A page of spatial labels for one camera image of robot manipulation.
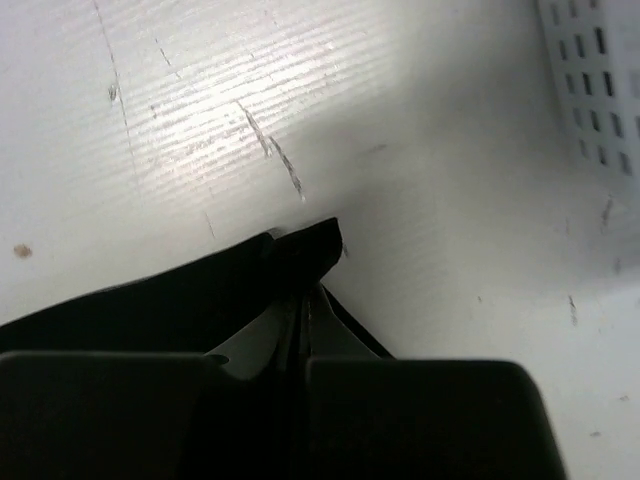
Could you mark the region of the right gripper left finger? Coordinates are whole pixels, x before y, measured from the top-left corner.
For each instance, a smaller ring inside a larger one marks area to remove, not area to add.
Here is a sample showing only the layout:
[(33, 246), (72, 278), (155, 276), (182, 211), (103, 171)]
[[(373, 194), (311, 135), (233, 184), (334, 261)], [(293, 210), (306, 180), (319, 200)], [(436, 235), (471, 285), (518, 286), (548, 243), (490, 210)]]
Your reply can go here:
[(278, 388), (297, 316), (294, 300), (276, 301), (204, 354), (4, 354), (2, 477), (278, 476)]

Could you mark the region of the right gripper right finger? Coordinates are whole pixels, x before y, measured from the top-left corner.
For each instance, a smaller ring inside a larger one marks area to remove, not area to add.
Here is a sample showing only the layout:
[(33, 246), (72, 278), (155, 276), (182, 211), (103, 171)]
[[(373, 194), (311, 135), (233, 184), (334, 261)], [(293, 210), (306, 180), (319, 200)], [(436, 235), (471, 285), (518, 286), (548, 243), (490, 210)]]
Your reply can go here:
[(378, 354), (315, 286), (302, 314), (303, 479), (562, 479), (540, 395), (518, 364)]

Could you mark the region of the black t shirt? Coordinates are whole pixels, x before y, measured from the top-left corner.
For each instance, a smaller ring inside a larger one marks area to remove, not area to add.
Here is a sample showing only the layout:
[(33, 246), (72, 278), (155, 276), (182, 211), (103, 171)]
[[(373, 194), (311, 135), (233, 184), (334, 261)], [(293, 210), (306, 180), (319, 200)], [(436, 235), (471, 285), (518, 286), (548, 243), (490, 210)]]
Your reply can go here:
[(205, 354), (258, 319), (285, 327), (342, 248), (337, 218), (279, 238), (263, 232), (13, 320), (1, 328), (1, 354)]

